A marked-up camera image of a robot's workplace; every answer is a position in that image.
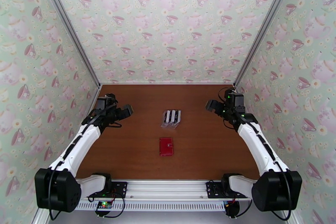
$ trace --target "cable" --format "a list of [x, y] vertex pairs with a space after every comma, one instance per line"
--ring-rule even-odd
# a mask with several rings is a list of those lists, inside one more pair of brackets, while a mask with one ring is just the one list
[[291, 190], [289, 189], [289, 183], [288, 183], [287, 177], [286, 177], [286, 175], [285, 175], [285, 172], [282, 170], [282, 168], [281, 168], [279, 162], [278, 162], [278, 161], [275, 161], [275, 164], [279, 166], [279, 169], [281, 170], [281, 173], [282, 173], [282, 175], [283, 175], [283, 177], [284, 177], [284, 179], [285, 179], [285, 182], [286, 182], [287, 191], [288, 191], [288, 205], [289, 205], [289, 210], [288, 210], [288, 214], [287, 214], [287, 217], [286, 217], [286, 218], [282, 218], [282, 217], [280, 217], [280, 216], [279, 216], [278, 214], [276, 214], [274, 211], [272, 211], [272, 213], [273, 213], [275, 216], [277, 216], [280, 220], [282, 220], [282, 221], [288, 221], [289, 218], [291, 217], [291, 204], [292, 204], [292, 202], [291, 202]]
[[251, 207], [251, 205], [252, 205], [252, 200], [249, 202], [249, 205], [247, 206], [247, 208], [245, 209], [245, 211], [243, 211], [242, 213], [238, 214], [235, 218], [238, 218], [241, 215], [245, 214], [249, 210], [249, 208]]
[[227, 128], [229, 128], [229, 129], [232, 129], [232, 130], [234, 130], [234, 128], [233, 128], [233, 127], [229, 127], [229, 126], [227, 126], [227, 125], [225, 124], [225, 119], [223, 119], [223, 124], [224, 124], [224, 126], [225, 126], [225, 127], [227, 127]]
[[225, 101], [224, 101], [223, 98], [219, 95], [219, 93], [220, 93], [223, 89], [231, 89], [231, 87], [223, 87], [221, 90], [218, 91], [218, 98], [224, 103]]
[[119, 196], [121, 196], [121, 199], [123, 200], [123, 208], [122, 208], [121, 212], [120, 212], [118, 215], [116, 215], [116, 216], [103, 216], [103, 218], [108, 218], [108, 219], [114, 219], [114, 218], [117, 218], [117, 217], [119, 217], [119, 216], [123, 213], [123, 211], [125, 210], [125, 206], [126, 206], [125, 199], [123, 198], [123, 196], [122, 196], [120, 193], [118, 193], [118, 192], [114, 192], [114, 193], [117, 194], [117, 195], [119, 195]]
[[50, 176], [50, 181], [49, 181], [49, 187], [48, 187], [48, 208], [49, 208], [50, 219], [51, 219], [52, 221], [56, 220], [56, 218], [58, 217], [58, 215], [59, 215], [60, 212], [61, 212], [61, 211], [59, 211], [59, 212], [56, 214], [55, 217], [53, 216], [53, 213], [51, 212], [51, 198], [50, 198], [51, 182], [52, 182], [52, 180], [53, 180], [53, 177], [54, 177], [54, 174], [55, 174], [55, 172], [56, 172], [57, 167], [59, 167], [61, 164], [62, 164], [62, 162], [59, 161], [59, 162], [57, 163], [55, 169], [52, 171], [51, 176]]

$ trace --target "floral wallpaper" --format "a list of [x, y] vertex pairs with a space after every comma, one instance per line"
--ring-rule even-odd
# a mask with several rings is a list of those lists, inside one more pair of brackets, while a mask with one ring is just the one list
[[273, 0], [62, 0], [101, 83], [233, 83]]
[[336, 223], [335, 27], [335, 0], [285, 0], [239, 84], [277, 154], [302, 176], [306, 224]]
[[34, 175], [66, 148], [96, 86], [50, 0], [0, 0], [0, 223], [30, 223]]

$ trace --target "brown wooden surface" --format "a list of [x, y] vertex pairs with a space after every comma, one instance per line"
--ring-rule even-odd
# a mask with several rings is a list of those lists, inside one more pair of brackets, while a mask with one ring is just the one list
[[[107, 172], [114, 179], [220, 179], [236, 172], [258, 177], [242, 138], [205, 110], [222, 85], [105, 85], [118, 107], [131, 104], [134, 114], [120, 129], [107, 128], [83, 160], [78, 177]], [[181, 109], [176, 130], [161, 128], [165, 109]], [[174, 155], [159, 156], [159, 138], [172, 137]]]

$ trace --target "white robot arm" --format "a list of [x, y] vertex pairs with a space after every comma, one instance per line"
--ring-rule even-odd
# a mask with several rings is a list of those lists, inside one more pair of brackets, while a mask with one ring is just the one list
[[297, 171], [290, 171], [266, 140], [256, 118], [245, 113], [244, 96], [225, 92], [225, 101], [209, 100], [208, 111], [228, 121], [248, 146], [259, 170], [258, 180], [240, 174], [224, 174], [224, 193], [241, 193], [251, 198], [260, 211], [294, 210], [302, 184]]
[[40, 208], [72, 212], [80, 199], [102, 191], [108, 186], [108, 174], [93, 174], [76, 180], [78, 168], [92, 144], [106, 127], [121, 127], [117, 121], [132, 115], [130, 105], [117, 108], [115, 95], [99, 97], [97, 109], [84, 119], [78, 133], [65, 151], [49, 166], [35, 174], [37, 206]]

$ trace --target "red wallet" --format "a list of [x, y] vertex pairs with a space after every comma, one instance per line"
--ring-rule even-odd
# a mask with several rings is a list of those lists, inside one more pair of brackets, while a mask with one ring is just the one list
[[160, 156], [173, 155], [173, 138], [161, 137], [160, 138]]

